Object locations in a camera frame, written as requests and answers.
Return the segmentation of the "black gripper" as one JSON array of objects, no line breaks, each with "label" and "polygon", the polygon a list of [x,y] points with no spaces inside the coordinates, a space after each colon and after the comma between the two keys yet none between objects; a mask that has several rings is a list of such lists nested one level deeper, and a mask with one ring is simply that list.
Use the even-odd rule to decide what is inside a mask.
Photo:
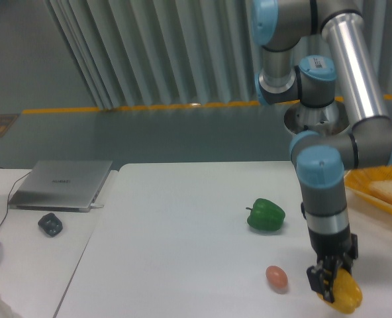
[{"label": "black gripper", "polygon": [[311,246],[317,254],[317,264],[307,268],[311,290],[319,293],[323,300],[334,303],[334,281],[342,267],[352,273],[354,260],[358,258],[358,236],[345,228],[339,233],[325,235],[309,229]]}]

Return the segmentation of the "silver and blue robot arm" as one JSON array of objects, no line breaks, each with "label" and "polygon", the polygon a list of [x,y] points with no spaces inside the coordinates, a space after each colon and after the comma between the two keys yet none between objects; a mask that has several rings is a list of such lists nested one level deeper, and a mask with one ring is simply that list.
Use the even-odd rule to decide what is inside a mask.
[{"label": "silver and blue robot arm", "polygon": [[317,263],[311,289],[330,304],[337,279],[352,273],[344,172],[392,166],[392,123],[353,1],[254,1],[252,38],[263,50],[255,77],[266,104],[296,101],[289,154]]}]

